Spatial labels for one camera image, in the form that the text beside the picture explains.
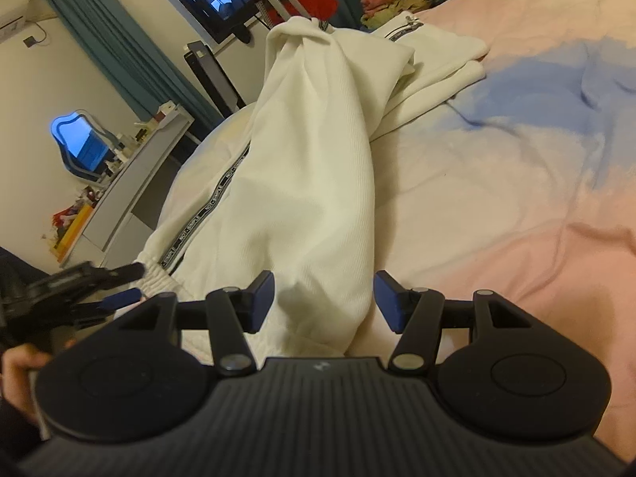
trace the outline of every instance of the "wall outlet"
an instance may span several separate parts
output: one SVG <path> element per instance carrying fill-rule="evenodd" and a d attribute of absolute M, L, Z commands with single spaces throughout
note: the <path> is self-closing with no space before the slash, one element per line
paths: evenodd
<path fill-rule="evenodd" d="M 37 44 L 36 39 L 32 35 L 26 38 L 23 42 L 27 46 L 27 48 L 31 48 L 32 46 L 35 46 Z"/>

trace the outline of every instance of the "window frame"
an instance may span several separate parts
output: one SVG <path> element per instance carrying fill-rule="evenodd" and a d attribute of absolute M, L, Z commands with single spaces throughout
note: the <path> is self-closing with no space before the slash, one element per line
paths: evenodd
<path fill-rule="evenodd" d="M 232 35 L 235 28 L 245 27 L 245 23 L 258 13 L 255 0 L 246 2 L 227 19 L 221 17 L 209 0 L 179 1 L 212 39 L 219 44 Z"/>

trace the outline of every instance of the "clutter on desk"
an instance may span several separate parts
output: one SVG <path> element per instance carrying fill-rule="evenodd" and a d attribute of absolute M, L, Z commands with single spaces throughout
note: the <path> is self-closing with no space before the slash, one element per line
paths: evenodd
<path fill-rule="evenodd" d="M 177 110 L 177 104 L 175 104 L 172 100 L 169 100 L 166 103 L 161 104 L 155 116 L 153 116 L 150 120 L 147 122 L 136 122 L 135 125 L 139 128 L 135 135 L 138 147 L 147 141 L 147 139 L 150 138 L 155 131 L 166 127 L 166 125 L 172 122 L 178 115 L 179 111 Z"/>
<path fill-rule="evenodd" d="M 52 231 L 47 237 L 50 250 L 61 262 L 75 239 L 88 221 L 93 209 L 101 199 L 103 191 L 87 186 L 79 194 L 74 204 L 53 215 Z"/>

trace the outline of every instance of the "white wall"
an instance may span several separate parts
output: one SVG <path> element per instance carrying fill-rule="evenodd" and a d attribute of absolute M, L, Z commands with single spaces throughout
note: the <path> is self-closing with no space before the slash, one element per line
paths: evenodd
<path fill-rule="evenodd" d="M 83 185 L 66 172 L 50 135 L 55 117 L 87 109 L 107 129 L 134 131 L 135 114 L 58 19 L 0 43 L 0 245 L 45 271 L 58 270 L 41 236 Z"/>
<path fill-rule="evenodd" d="M 202 37 L 169 0 L 119 0 L 166 56 L 195 84 L 205 91 L 183 59 L 183 47 Z M 259 22 L 250 27 L 254 40 L 246 45 L 234 40 L 216 57 L 238 92 L 247 102 L 256 101 L 263 87 L 265 72 L 265 36 Z"/>

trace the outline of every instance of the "red bag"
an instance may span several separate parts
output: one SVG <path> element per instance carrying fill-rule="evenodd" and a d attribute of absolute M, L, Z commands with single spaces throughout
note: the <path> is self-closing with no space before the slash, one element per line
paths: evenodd
<path fill-rule="evenodd" d="M 307 12 L 311 14 L 313 17 L 317 17 L 318 19 L 322 19 L 327 21 L 331 16 L 336 13 L 338 10 L 338 0 L 298 0 L 302 6 L 307 9 Z M 298 16 L 299 12 L 296 8 L 289 3 L 287 0 L 284 0 L 285 8 L 287 12 L 292 16 Z M 278 12 L 274 9 L 269 9 L 267 11 L 271 22 L 275 25 L 282 23 L 284 20 L 279 16 Z"/>

